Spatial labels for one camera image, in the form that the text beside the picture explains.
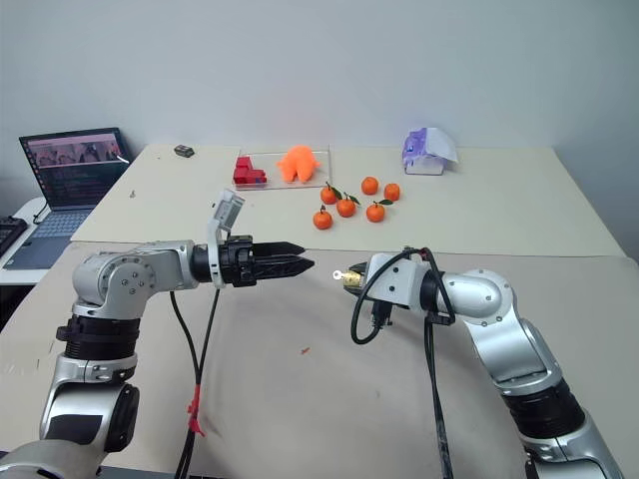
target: white wall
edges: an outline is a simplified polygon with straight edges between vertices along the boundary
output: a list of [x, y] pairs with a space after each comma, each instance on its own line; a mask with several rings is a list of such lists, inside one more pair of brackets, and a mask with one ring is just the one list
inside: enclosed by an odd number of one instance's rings
[[0, 213], [17, 138], [554, 146], [639, 258], [639, 2], [0, 0]]

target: beige table surface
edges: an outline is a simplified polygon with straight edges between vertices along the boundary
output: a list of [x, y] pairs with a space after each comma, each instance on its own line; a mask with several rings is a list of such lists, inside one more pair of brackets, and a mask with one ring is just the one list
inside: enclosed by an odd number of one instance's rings
[[[211, 204], [231, 186], [240, 148], [195, 149], [185, 159], [173, 146], [148, 146], [73, 240], [203, 242]], [[399, 148], [334, 147], [330, 153], [332, 182], [365, 206], [370, 197], [360, 192], [363, 177], [400, 184], [403, 195], [384, 223], [368, 222], [363, 211], [342, 219], [328, 207], [334, 226], [321, 232], [312, 223], [319, 189], [268, 190], [241, 192], [247, 202], [235, 232], [319, 249], [412, 244], [453, 253], [623, 255], [550, 149], [460, 148], [459, 165], [441, 177], [405, 175]]]
[[[75, 298], [73, 268], [93, 251], [127, 247], [72, 243], [0, 334], [0, 449], [37, 438], [55, 355], [63, 349], [55, 329]], [[207, 440], [198, 440], [193, 472], [250, 479], [439, 477], [421, 321], [396, 311], [393, 327], [367, 346], [355, 345], [348, 333], [354, 299], [330, 274], [368, 253], [306, 255], [317, 264], [295, 279], [223, 290], [203, 396]], [[639, 478], [637, 264], [626, 257], [437, 258], [445, 270], [482, 266], [508, 278], [521, 315], [546, 337], [626, 477]], [[210, 285], [178, 293], [198, 347], [212, 295]], [[439, 327], [435, 339], [456, 475], [523, 478], [515, 426], [463, 324]], [[194, 376], [167, 293], [149, 301], [137, 352], [131, 382], [142, 399], [135, 437], [107, 464], [173, 471]]]

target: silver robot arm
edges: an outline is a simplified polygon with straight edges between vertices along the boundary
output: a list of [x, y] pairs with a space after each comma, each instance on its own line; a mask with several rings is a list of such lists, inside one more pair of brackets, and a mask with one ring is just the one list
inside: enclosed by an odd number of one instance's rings
[[288, 242], [253, 243], [229, 233], [244, 201], [221, 194], [208, 243], [153, 242], [127, 252], [94, 254], [78, 265], [78, 298], [56, 337], [66, 342], [56, 360], [40, 423], [40, 440], [0, 461], [8, 478], [95, 477], [108, 453], [132, 440], [140, 391], [126, 381], [135, 372], [140, 318], [157, 292], [192, 289], [200, 282], [249, 286], [259, 279], [297, 275], [313, 262]]
[[[345, 273], [336, 271], [333, 276], [357, 294], [391, 258], [390, 254], [375, 254], [368, 264], [352, 266]], [[427, 262], [400, 259], [393, 266], [370, 287], [369, 299], [406, 307], [421, 317], [430, 310], [446, 312]], [[508, 281], [486, 269], [444, 273], [441, 278], [453, 312], [470, 332], [479, 358], [517, 425], [529, 456], [527, 477], [622, 478], [593, 419], [571, 394], [540, 332], [518, 316]]]

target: orange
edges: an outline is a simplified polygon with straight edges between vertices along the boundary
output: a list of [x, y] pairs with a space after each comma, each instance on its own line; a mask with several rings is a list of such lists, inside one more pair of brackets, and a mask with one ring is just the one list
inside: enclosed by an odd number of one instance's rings
[[379, 223], [380, 221], [382, 221], [384, 213], [384, 208], [379, 203], [373, 203], [368, 208], [366, 208], [366, 217], [370, 222], [373, 223]]
[[326, 182], [326, 186], [321, 189], [319, 192], [319, 197], [321, 201], [326, 205], [334, 205], [337, 203], [337, 195], [335, 194], [335, 189]]
[[399, 189], [399, 185], [397, 183], [389, 183], [386, 185], [386, 188], [383, 189], [383, 197], [387, 200], [391, 200], [392, 202], [396, 202], [399, 200], [399, 193], [401, 190]]
[[337, 212], [345, 217], [352, 217], [355, 214], [355, 203], [349, 197], [345, 197], [337, 202]]
[[379, 188], [379, 183], [373, 177], [366, 177], [361, 182], [361, 192], [365, 195], [374, 195], [377, 193], [377, 189]]
[[326, 211], [324, 205], [313, 215], [313, 224], [318, 230], [328, 230], [332, 226], [332, 216]]

